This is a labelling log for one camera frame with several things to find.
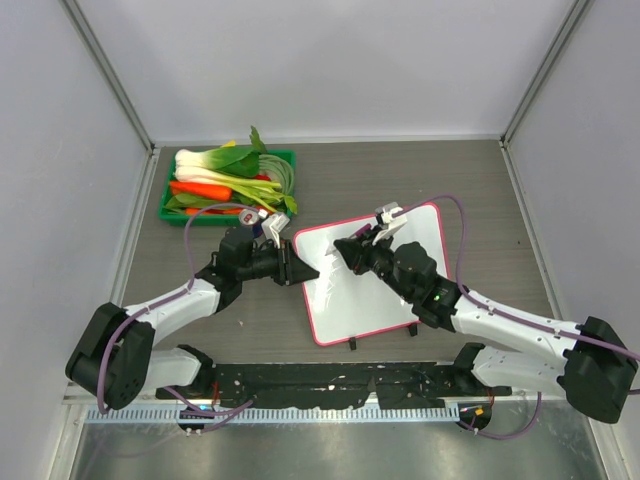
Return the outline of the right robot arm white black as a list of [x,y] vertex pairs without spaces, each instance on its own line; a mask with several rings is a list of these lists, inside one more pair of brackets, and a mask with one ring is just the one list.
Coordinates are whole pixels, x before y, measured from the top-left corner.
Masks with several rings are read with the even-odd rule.
[[460,354],[451,371],[457,391],[513,387],[562,396],[580,413],[603,423],[619,421],[639,369],[639,357],[606,321],[581,324],[507,307],[437,271],[437,262],[417,242],[391,246],[377,229],[334,241],[356,275],[374,274],[434,329],[472,335],[508,347],[475,346]]

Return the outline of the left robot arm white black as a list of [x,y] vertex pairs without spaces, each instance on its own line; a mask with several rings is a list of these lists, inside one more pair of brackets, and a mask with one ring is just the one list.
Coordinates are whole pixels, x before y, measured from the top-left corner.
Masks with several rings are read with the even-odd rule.
[[188,345],[159,351],[157,343],[227,308],[246,281],[270,278],[280,286],[291,286],[318,276],[298,257],[291,241],[258,243],[251,230],[230,228],[210,262],[186,284],[138,305],[119,307],[107,302],[99,306],[65,374],[96,397],[103,414],[151,391],[193,399],[209,396],[216,382],[213,360]]

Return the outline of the white marker pen pink cap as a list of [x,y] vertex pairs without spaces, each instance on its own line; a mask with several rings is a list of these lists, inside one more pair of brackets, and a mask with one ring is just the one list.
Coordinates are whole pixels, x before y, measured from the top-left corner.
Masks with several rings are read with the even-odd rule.
[[332,240],[326,250],[327,255],[342,253],[345,249],[359,248],[362,243],[362,237],[366,236],[371,230],[371,224],[365,223],[358,227],[349,235],[343,235],[340,238]]

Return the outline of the pink framed whiteboard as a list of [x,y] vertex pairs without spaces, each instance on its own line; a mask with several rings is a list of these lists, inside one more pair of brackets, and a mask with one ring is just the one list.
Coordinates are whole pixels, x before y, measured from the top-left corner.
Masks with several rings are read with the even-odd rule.
[[330,242],[365,223],[377,226],[374,215],[337,221],[297,232],[297,255],[320,272],[302,285],[312,336],[326,347],[419,323],[412,306],[373,272],[355,275],[339,253],[327,255]]

